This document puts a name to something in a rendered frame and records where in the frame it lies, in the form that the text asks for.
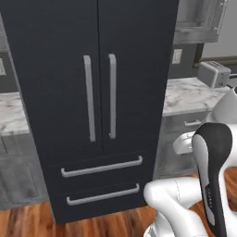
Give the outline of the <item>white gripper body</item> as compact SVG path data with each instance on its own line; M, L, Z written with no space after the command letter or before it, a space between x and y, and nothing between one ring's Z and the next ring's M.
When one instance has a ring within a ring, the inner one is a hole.
M173 142L173 149L177 155L189 154L193 151L192 148L193 135L194 135L193 131L185 132Z

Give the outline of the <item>black fridge door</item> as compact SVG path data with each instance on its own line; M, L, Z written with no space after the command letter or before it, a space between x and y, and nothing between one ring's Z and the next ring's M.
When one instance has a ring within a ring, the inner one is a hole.
M44 166L101 153L96 0L0 0L10 53ZM90 141L83 56L92 61Z
M157 145L179 0L99 0L103 150ZM117 59L116 138L110 139L109 54Z

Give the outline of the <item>black fridge drawer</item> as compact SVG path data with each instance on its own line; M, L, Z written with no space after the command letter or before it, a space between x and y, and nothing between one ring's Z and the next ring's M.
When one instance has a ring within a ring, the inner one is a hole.
M77 206L69 206L66 202L67 196L69 196L72 200L75 200L104 193L113 193L117 191L132 189L135 187L136 183L140 184L140 191L138 193ZM102 187L94 190L87 190L84 192L51 196L50 203L55 221L57 224L62 224L145 206L146 202L143 198L143 189L145 184L146 181L136 181L118 184L115 186Z
M93 168L137 160L138 156L143 157L143 163L140 166L113 169L70 178L64 178L61 175L62 168L64 168L65 171ZM137 151L116 156L104 156L67 164L65 166L57 165L45 168L44 179L49 193L52 194L72 193L139 180L151 180L155 158L155 150Z

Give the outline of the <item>black fridge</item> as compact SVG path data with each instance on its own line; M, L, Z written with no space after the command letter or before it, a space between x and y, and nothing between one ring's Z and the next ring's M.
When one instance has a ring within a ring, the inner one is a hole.
M179 0L0 0L57 223L144 205Z

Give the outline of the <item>grey base cupboards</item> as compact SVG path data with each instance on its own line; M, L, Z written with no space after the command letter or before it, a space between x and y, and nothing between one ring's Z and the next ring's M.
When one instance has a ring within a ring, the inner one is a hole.
M188 176L197 172L192 137L207 114L208 111L202 111L162 118L154 180Z
M0 210L48 200L30 133L0 136Z

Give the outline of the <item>silver toaster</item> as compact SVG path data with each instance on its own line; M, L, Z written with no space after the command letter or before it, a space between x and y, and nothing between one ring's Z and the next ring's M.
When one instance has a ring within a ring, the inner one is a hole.
M197 79L209 88L222 88L227 85L231 70L215 61L204 61L199 64Z

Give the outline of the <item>dark window frame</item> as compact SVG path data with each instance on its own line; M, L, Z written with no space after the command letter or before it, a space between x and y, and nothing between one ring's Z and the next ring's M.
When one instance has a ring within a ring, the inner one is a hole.
M237 66L237 56L212 56L202 57L204 51L204 44L198 44L196 46L193 67L197 69L201 62L216 61L223 66Z

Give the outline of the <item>grey wall cupboard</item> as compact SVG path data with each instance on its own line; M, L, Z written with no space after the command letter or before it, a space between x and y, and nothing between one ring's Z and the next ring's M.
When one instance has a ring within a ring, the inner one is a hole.
M229 1L180 0L173 43L216 43Z

